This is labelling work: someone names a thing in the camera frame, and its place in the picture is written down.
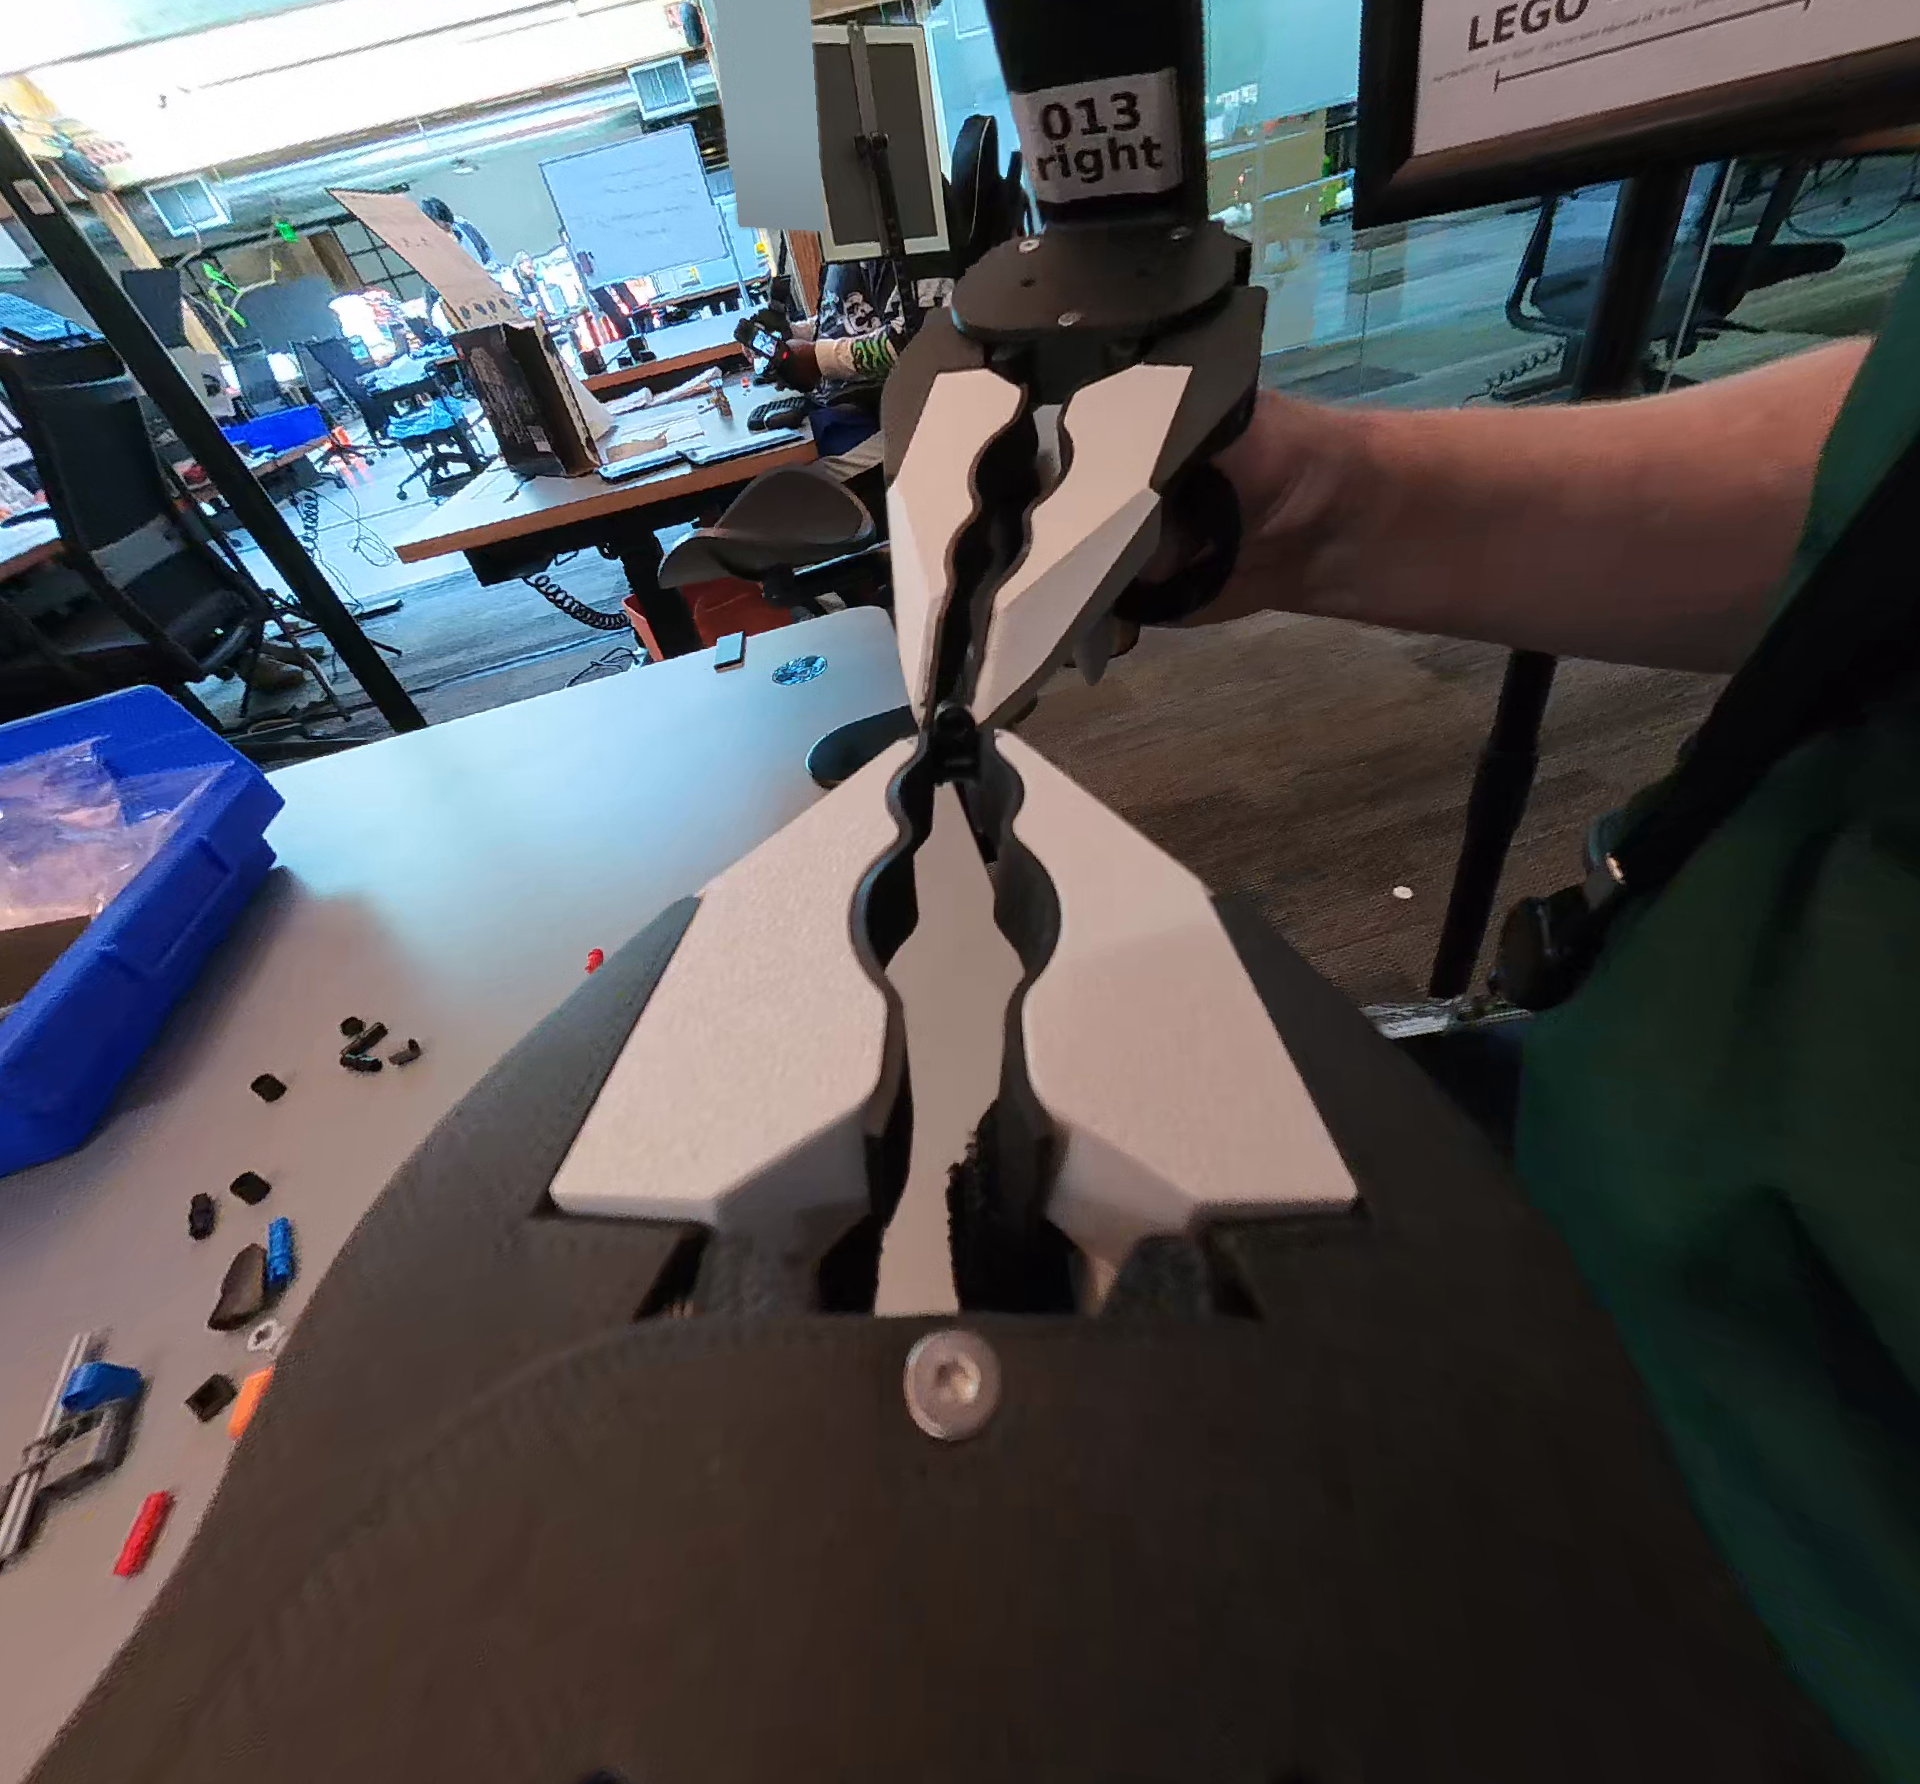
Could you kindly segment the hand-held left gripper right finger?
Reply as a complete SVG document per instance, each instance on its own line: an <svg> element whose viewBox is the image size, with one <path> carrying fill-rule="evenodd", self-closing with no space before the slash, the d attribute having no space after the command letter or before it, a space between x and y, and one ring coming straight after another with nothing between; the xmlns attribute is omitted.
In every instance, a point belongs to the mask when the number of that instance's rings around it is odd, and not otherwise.
<svg viewBox="0 0 1920 1784"><path fill-rule="evenodd" d="M1359 1212L1217 899L1030 739L975 739L992 931L1023 957L992 1100L949 1174L966 1312L1074 1312L1083 1267Z"/></svg>

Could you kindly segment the person's right hand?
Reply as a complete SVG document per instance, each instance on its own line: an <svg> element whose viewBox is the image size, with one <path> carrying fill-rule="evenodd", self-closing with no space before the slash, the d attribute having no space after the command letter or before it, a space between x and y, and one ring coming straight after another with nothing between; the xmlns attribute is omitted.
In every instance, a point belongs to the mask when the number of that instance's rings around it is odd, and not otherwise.
<svg viewBox="0 0 1920 1784"><path fill-rule="evenodd" d="M1349 435L1344 417L1310 396L1257 393L1248 433L1215 462L1242 513L1230 586L1194 624L1312 618L1312 569L1344 525Z"/></svg>

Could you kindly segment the blue plastic bin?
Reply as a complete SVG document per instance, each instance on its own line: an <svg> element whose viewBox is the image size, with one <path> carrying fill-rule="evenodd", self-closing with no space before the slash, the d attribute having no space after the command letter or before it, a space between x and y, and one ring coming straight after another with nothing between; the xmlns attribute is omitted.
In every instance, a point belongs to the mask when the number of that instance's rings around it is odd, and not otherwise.
<svg viewBox="0 0 1920 1784"><path fill-rule="evenodd" d="M62 747L93 747L114 777L180 785L180 806L129 885L47 965L20 1012L5 1012L5 1179L92 1142L276 867L267 827L286 806L259 764L157 685L5 725L5 776Z"/></svg>

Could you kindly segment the brown office desk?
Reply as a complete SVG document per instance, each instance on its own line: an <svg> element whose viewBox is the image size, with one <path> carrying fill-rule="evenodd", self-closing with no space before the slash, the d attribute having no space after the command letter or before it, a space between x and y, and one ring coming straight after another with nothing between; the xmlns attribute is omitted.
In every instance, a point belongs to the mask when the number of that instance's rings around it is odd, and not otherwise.
<svg viewBox="0 0 1920 1784"><path fill-rule="evenodd" d="M670 343L665 358L600 371L586 388L612 417L608 462L645 470L517 479L491 464L413 525L395 533L398 560L462 553L476 586L540 573L551 553L600 550L623 569L638 628L658 656L701 652L687 596L665 573L665 533L721 524L721 513L778 464L806 464L806 433L756 433L756 405L742 378L742 343L723 321L693 325L694 343Z"/></svg>

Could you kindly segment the clear plastic parts bags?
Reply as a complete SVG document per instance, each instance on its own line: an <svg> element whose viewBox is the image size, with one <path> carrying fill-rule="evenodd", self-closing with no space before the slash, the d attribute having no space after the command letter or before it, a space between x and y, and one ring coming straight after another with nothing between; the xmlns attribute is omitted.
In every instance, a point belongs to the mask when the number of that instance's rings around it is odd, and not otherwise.
<svg viewBox="0 0 1920 1784"><path fill-rule="evenodd" d="M93 918L180 831L207 767L114 776L102 739L0 767L0 926Z"/></svg>

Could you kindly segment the framed white sign stand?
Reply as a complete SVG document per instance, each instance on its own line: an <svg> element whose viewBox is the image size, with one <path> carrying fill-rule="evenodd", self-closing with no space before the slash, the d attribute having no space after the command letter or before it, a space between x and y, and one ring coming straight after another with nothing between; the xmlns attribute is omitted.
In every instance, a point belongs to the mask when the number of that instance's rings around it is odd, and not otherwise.
<svg viewBox="0 0 1920 1784"><path fill-rule="evenodd" d="M1573 405L1684 356L1734 165L1804 174L1915 126L1915 0L1365 0L1353 227L1618 187Z"/></svg>

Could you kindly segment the black printed box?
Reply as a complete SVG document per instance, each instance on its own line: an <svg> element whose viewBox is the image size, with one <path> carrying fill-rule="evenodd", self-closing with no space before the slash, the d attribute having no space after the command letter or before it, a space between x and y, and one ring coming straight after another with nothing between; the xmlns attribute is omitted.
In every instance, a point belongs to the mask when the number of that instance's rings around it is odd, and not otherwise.
<svg viewBox="0 0 1920 1784"><path fill-rule="evenodd" d="M456 329L456 358L517 479L594 479L612 417L567 371L540 325Z"/></svg>

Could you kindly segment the person's right forearm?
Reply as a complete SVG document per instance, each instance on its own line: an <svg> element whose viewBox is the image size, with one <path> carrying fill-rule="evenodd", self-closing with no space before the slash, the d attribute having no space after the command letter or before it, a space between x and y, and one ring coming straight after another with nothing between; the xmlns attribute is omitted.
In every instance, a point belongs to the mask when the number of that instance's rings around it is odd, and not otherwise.
<svg viewBox="0 0 1920 1784"><path fill-rule="evenodd" d="M1359 408L1310 605L1618 668L1758 646L1868 343L1629 405Z"/></svg>

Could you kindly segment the black lego blade piece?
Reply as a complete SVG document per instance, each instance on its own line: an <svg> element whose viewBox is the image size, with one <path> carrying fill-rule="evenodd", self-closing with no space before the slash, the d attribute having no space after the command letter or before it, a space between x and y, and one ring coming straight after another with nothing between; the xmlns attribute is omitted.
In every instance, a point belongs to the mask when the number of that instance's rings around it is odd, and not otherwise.
<svg viewBox="0 0 1920 1784"><path fill-rule="evenodd" d="M937 711L929 725L929 764L933 764L933 790L956 798L983 867L992 867L992 861L1002 861L992 831L975 816L983 739L975 739L975 725L972 725L961 694L937 703Z"/></svg>

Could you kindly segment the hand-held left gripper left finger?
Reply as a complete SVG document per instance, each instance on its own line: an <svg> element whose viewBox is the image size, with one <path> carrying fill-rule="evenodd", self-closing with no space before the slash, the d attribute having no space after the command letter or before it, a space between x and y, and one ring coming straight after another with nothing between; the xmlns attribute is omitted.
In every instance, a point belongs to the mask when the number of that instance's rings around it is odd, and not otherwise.
<svg viewBox="0 0 1920 1784"><path fill-rule="evenodd" d="M887 965L929 831L923 739L893 739L701 885L551 1179L563 1217L694 1223L824 1312L878 1305L908 1179Z"/></svg>

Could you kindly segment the grey lego axle blue assembly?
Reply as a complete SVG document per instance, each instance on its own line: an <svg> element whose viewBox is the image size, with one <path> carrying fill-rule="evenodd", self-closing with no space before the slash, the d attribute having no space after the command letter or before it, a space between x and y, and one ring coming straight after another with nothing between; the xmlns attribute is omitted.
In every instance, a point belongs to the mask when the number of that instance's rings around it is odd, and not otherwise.
<svg viewBox="0 0 1920 1784"><path fill-rule="evenodd" d="M142 1401L144 1377L109 1358L109 1327L65 1341L37 1433L5 1474L0 1567L36 1543L47 1503L84 1491L123 1466Z"/></svg>

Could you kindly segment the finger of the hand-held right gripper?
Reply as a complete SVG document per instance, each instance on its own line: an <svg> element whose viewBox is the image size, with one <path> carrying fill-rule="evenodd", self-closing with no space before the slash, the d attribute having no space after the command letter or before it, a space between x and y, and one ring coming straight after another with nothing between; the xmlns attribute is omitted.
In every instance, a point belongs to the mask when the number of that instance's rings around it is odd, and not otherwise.
<svg viewBox="0 0 1920 1784"><path fill-rule="evenodd" d="M1038 496L1030 393L992 371L944 371L887 482L893 628L923 729L972 691L987 600Z"/></svg>
<svg viewBox="0 0 1920 1784"><path fill-rule="evenodd" d="M972 725L1010 725L1058 668L1096 656L1096 628L1138 576L1161 533L1159 462L1181 422L1188 367L1127 367L1061 408L1068 470L1030 513L1030 545L992 586L972 678Z"/></svg>

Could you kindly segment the whiteboard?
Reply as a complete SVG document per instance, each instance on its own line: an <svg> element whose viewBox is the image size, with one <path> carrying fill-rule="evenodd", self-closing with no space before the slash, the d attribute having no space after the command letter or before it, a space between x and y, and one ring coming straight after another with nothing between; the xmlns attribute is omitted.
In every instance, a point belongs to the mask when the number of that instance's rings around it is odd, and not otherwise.
<svg viewBox="0 0 1920 1784"><path fill-rule="evenodd" d="M731 227L706 188L693 126L540 165L586 286L731 262Z"/></svg>

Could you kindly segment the grey computer monitor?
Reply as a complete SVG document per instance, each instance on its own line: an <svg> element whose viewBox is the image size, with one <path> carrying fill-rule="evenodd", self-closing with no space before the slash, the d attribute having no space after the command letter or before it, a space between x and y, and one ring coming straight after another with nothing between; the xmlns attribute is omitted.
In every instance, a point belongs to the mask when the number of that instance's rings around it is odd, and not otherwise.
<svg viewBox="0 0 1920 1784"><path fill-rule="evenodd" d="M944 142L917 25L816 25L824 262L949 250Z"/></svg>

